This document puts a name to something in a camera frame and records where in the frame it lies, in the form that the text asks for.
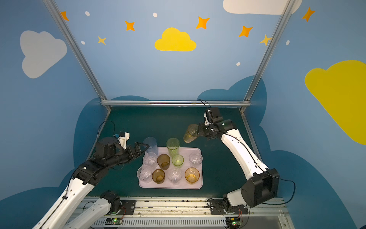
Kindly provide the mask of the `tall green glass front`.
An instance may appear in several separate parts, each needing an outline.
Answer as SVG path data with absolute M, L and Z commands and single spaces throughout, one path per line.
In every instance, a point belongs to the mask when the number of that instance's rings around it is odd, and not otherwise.
M 166 142 L 166 147 L 171 156 L 179 154 L 180 142 L 177 138 L 170 138 Z

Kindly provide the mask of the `dark amber dimpled glass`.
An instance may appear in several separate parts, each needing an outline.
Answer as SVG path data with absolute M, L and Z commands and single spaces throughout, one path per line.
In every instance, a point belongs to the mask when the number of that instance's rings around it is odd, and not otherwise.
M 157 164 L 162 170 L 167 170 L 170 167 L 170 157 L 167 154 L 161 154 L 157 158 Z
M 162 184 L 165 180 L 165 171 L 162 169 L 156 169 L 152 173 L 152 179 L 156 184 Z

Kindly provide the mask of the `frosted blue tall cup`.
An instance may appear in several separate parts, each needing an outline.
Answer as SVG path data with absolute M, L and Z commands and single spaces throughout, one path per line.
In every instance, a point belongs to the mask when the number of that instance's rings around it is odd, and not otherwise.
M 157 140 L 154 137 L 147 137 L 143 141 L 143 143 L 149 145 L 149 147 L 146 150 L 146 153 L 154 153 L 155 155 L 158 155 Z

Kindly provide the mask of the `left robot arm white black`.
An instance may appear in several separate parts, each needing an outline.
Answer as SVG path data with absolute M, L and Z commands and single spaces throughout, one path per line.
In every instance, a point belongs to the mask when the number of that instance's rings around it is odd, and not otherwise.
M 83 162 L 73 172 L 69 183 L 53 206 L 34 226 L 36 229 L 86 229 L 101 216 L 120 210 L 117 194 L 103 193 L 91 207 L 67 224 L 70 216 L 94 187 L 108 174 L 109 170 L 124 165 L 140 157 L 149 148 L 148 144 L 136 142 L 128 145 L 129 134 L 105 137 L 95 145 L 92 158 Z

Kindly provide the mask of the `pale green small glass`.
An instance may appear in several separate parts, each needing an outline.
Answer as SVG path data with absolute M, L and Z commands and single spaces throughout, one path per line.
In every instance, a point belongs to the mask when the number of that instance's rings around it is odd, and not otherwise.
M 182 155 L 177 154 L 172 157 L 172 164 L 175 167 L 181 168 L 182 165 L 184 164 L 184 161 L 185 161 L 185 159 Z

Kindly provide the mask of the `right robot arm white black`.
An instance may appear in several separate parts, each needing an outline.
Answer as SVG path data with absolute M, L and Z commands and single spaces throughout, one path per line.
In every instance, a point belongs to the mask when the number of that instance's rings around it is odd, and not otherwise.
M 227 213 L 233 213 L 239 205 L 253 208 L 277 196 L 280 178 L 278 171 L 269 169 L 254 154 L 230 119 L 217 123 L 199 123 L 198 135 L 208 139 L 220 138 L 245 174 L 247 182 L 240 189 L 223 195 L 224 210 Z

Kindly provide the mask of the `yellow amber smooth glass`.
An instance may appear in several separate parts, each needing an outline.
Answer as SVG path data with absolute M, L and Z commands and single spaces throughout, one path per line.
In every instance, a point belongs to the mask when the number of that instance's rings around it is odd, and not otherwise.
M 189 183 L 193 184 L 197 182 L 199 178 L 200 178 L 200 172 L 198 169 L 191 167 L 185 171 L 185 179 Z

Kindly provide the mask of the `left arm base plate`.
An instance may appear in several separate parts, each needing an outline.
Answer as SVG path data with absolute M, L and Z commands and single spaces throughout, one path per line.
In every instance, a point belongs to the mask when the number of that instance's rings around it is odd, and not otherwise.
M 133 215 L 136 205 L 136 200 L 134 199 L 122 199 L 119 203 L 114 203 L 111 205 L 110 215 L 114 216 L 125 216 Z

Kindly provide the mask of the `tall green yellow glass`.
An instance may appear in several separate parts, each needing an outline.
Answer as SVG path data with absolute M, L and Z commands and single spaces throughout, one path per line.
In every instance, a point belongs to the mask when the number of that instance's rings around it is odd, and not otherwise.
M 190 124 L 184 135 L 184 142 L 191 143 L 198 138 L 198 128 L 197 124 Z

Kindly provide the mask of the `clear faceted glass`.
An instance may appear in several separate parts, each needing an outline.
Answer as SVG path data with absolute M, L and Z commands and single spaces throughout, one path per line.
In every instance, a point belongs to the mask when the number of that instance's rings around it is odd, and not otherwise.
M 137 170 L 136 175 L 137 175 L 139 181 L 147 183 L 147 182 L 152 181 L 152 173 L 153 173 L 153 170 L 151 169 L 151 167 L 141 166 Z
M 145 153 L 145 156 L 143 157 L 143 165 L 154 169 L 158 166 L 157 158 L 158 156 L 155 153 Z
M 168 173 L 168 179 L 174 185 L 181 181 L 182 176 L 182 171 L 180 169 L 173 169 Z

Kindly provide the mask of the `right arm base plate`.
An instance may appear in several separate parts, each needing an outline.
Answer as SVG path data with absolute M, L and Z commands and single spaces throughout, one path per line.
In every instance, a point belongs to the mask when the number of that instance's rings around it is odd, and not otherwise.
M 247 205 L 226 208 L 222 199 L 209 198 L 206 201 L 212 215 L 248 215 Z

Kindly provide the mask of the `lilac plastic tray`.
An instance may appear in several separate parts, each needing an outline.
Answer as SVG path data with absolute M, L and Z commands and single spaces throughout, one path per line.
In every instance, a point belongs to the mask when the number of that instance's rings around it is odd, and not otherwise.
M 170 160 L 171 160 L 170 161 L 170 167 L 167 170 L 165 170 L 165 180 L 162 184 L 156 184 L 153 180 L 150 181 L 150 182 L 147 182 L 147 183 L 138 181 L 139 186 L 141 188 L 146 188 L 146 189 L 191 189 L 191 190 L 200 189 L 203 186 L 203 168 L 202 168 L 202 164 L 199 165 L 198 167 L 193 167 L 190 164 L 189 155 L 193 152 L 201 153 L 201 150 L 198 149 L 198 148 L 179 148 L 179 155 L 182 155 L 184 157 L 185 161 L 184 161 L 184 164 L 182 165 L 182 167 L 178 168 L 178 167 L 175 167 L 172 164 L 172 157 L 173 156 L 171 156 L 169 154 L 168 148 L 167 147 L 158 147 L 158 155 L 157 156 L 159 156 L 161 154 L 167 154 L 167 155 L 169 155 Z M 198 169 L 199 172 L 200 172 L 199 180 L 197 182 L 193 183 L 193 184 L 189 183 L 185 179 L 185 171 L 188 168 L 191 168 L 191 167 Z M 152 170 L 154 171 L 156 169 L 160 169 L 160 167 L 157 166 L 156 168 L 154 168 Z M 183 175 L 181 181 L 176 185 L 172 184 L 168 179 L 168 173 L 173 169 L 180 169 L 182 171 L 182 175 Z

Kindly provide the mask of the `clear smooth glass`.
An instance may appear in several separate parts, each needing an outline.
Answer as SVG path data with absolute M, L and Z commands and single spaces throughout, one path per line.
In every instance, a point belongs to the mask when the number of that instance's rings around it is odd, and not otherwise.
M 199 152 L 193 152 L 189 155 L 189 161 L 193 167 L 198 167 L 202 164 L 203 156 Z

